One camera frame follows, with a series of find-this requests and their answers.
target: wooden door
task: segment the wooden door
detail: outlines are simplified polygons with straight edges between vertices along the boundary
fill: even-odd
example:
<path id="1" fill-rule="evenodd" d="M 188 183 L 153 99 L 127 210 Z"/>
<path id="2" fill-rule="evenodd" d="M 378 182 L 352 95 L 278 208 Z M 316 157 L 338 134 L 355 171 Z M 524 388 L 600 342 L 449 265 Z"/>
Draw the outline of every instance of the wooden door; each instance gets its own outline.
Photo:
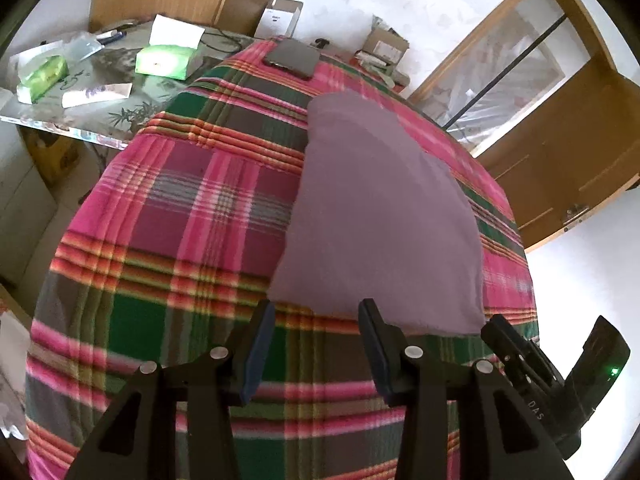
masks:
<path id="1" fill-rule="evenodd" d="M 566 231 L 640 170 L 640 88 L 594 56 L 478 157 L 526 248 Z"/>

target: table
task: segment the table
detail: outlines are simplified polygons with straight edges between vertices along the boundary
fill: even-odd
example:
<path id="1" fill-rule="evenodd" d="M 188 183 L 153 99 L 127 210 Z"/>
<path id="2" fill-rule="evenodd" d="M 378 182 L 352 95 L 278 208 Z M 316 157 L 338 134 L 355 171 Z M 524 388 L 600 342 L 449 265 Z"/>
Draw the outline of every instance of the table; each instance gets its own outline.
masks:
<path id="1" fill-rule="evenodd" d="M 206 44 L 201 42 L 198 48 L 204 62 L 187 81 L 136 74 L 136 54 L 149 44 L 151 25 L 152 22 L 148 22 L 130 28 L 125 38 L 108 44 L 72 67 L 69 76 L 56 83 L 34 105 L 22 104 L 12 92 L 0 88 L 0 121 L 123 150 L 137 131 L 176 94 L 238 49 L 238 45 L 219 30 L 207 27 L 202 38 Z M 243 34 L 224 34 L 239 41 L 243 48 L 255 41 Z M 128 99 L 62 107 L 62 94 L 67 90 L 116 83 L 133 83 Z"/>

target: cardboard box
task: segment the cardboard box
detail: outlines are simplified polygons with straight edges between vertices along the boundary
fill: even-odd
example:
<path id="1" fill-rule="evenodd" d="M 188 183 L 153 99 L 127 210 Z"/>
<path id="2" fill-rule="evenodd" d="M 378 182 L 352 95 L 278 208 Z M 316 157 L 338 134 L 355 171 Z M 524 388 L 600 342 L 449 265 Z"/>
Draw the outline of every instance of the cardboard box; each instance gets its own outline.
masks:
<path id="1" fill-rule="evenodd" d="M 293 36 L 303 5 L 296 0 L 276 0 L 264 9 L 254 38 L 265 40 L 272 36 Z"/>
<path id="2" fill-rule="evenodd" d="M 409 50 L 409 42 L 388 30 L 374 27 L 362 49 L 386 62 L 398 64 L 404 53 Z"/>

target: paper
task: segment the paper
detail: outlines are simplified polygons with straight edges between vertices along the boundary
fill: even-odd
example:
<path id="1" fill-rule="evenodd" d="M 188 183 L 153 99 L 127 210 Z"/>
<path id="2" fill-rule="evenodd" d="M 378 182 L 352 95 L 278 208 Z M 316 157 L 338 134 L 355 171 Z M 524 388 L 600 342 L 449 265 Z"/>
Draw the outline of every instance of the paper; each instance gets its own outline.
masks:
<path id="1" fill-rule="evenodd" d="M 62 94 L 62 107 L 71 108 L 73 106 L 89 103 L 127 99 L 131 94 L 132 86 L 132 83 L 122 83 L 116 85 L 102 85 L 84 90 L 68 90 Z"/>
<path id="2" fill-rule="evenodd" d="M 385 43 L 384 41 L 379 41 L 376 47 L 373 49 L 373 53 L 376 56 L 383 57 L 384 59 L 388 59 L 391 63 L 397 63 L 400 61 L 402 57 L 402 51 L 398 50 L 396 47 Z"/>
<path id="3" fill-rule="evenodd" d="M 177 45 L 197 48 L 204 28 L 158 14 L 151 27 L 149 45 Z"/>
<path id="4" fill-rule="evenodd" d="M 361 50 L 356 54 L 356 59 L 360 60 L 363 63 L 368 63 L 379 68 L 386 68 L 385 60 L 380 59 L 373 54 L 369 54 L 368 52 L 364 52 L 364 50 Z"/>
<path id="5" fill-rule="evenodd" d="M 393 78 L 382 72 L 382 70 L 380 70 L 377 66 L 372 66 L 370 68 L 370 71 L 374 74 L 377 74 L 385 83 L 386 87 L 390 90 L 393 90 L 396 87 L 396 82 L 393 80 Z"/>

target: green tissue box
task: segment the green tissue box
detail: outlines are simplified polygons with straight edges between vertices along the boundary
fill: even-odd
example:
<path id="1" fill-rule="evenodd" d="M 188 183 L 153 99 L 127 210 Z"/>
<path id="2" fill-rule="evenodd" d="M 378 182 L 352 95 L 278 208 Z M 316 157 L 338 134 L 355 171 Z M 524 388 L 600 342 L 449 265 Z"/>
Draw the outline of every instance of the green tissue box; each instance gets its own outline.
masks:
<path id="1" fill-rule="evenodd" d="M 136 72 L 184 81 L 202 64 L 194 48 L 177 45 L 151 45 L 136 56 Z"/>
<path id="2" fill-rule="evenodd" d="M 32 105 L 40 99 L 49 88 L 69 74 L 66 60 L 62 56 L 51 56 L 29 78 L 20 83 L 15 93 L 18 101 Z"/>

